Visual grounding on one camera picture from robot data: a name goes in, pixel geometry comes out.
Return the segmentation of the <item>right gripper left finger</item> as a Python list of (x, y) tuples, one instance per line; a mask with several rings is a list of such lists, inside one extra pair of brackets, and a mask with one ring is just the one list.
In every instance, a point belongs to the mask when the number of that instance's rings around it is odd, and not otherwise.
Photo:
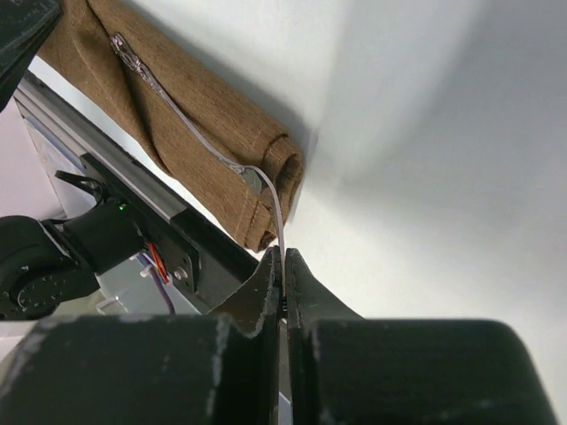
[(1, 383), (4, 424), (275, 424), (281, 260), (207, 314), (38, 321)]

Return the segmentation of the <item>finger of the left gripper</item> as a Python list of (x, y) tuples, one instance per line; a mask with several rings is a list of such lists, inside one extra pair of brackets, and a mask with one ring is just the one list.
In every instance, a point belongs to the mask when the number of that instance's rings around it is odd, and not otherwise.
[(58, 1), (1, 1), (1, 110), (61, 17)]

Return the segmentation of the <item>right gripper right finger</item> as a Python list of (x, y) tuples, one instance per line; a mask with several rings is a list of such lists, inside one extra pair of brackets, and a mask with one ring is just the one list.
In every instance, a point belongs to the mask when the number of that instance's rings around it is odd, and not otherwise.
[(297, 424), (554, 424), (513, 328), (471, 319), (365, 319), (285, 259)]

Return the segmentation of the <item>brown cloth napkin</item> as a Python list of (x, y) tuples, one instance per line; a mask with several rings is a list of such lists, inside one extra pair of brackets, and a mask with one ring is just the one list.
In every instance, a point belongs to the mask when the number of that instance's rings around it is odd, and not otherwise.
[(42, 60), (100, 107), (167, 175), (179, 181), (238, 244), (264, 250), (276, 236), (267, 190), (255, 194), (209, 154), (174, 112), (115, 54), (122, 34), (182, 112), (229, 159), (259, 167), (288, 214), (303, 174), (301, 149), (287, 131), (141, 14), (119, 1), (65, 1), (40, 49)]

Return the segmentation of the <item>silver metal fork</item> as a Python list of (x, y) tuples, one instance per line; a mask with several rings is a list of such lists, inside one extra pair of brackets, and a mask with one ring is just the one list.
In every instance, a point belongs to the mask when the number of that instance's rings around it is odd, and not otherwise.
[(276, 192), (275, 184), (268, 178), (267, 174), (257, 166), (242, 165), (235, 160), (229, 159), (226, 155), (218, 151), (214, 146), (206, 140), (204, 135), (198, 130), (196, 124), (186, 116), (173, 98), (167, 93), (165, 88), (155, 77), (150, 67), (133, 51), (126, 38), (116, 33), (110, 36), (110, 44), (115, 54), (120, 58), (122, 63), (136, 75), (138, 75), (151, 89), (165, 102), (165, 104), (174, 112), (182, 124), (195, 136), (198, 142), (218, 161), (227, 168), (239, 175), (248, 186), (260, 194), (263, 189), (267, 189), (273, 204), (273, 218), (276, 225), (276, 238), (279, 244), (281, 265), (285, 265), (285, 243), (284, 243), (284, 220), (279, 197)]

